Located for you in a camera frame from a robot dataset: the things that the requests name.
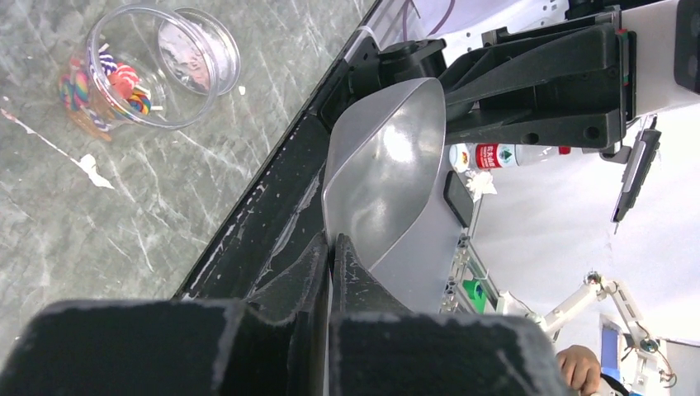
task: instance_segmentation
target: table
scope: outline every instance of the table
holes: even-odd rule
[[[60,299],[168,298],[275,147],[372,0],[159,1],[217,16],[242,74],[202,122],[79,130],[56,78],[71,43],[116,0],[17,0],[0,16],[0,356]],[[91,154],[114,189],[72,160]]]

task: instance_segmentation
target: green object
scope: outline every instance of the green object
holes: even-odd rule
[[[478,314],[483,314],[486,308],[486,294],[484,294],[484,289],[481,288],[481,283],[478,280],[465,280],[461,283],[464,290],[466,290],[466,295],[474,304],[476,312]]]

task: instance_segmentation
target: crumpled white paper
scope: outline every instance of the crumpled white paper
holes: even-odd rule
[[[484,194],[497,194],[494,175],[491,172],[470,169],[464,174],[469,179],[466,188],[469,189],[474,202],[480,200]]]

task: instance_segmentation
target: screw hole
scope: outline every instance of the screw hole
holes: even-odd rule
[[[584,137],[588,140],[597,140],[600,137],[600,130],[590,126],[584,130]]]
[[[523,144],[537,144],[537,142],[540,141],[540,135],[535,133],[526,134],[520,141],[523,142]]]

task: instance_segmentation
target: red label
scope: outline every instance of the red label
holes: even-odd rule
[[[476,166],[479,167],[479,169],[493,169],[496,167],[501,167],[498,161],[498,145],[477,144]]]

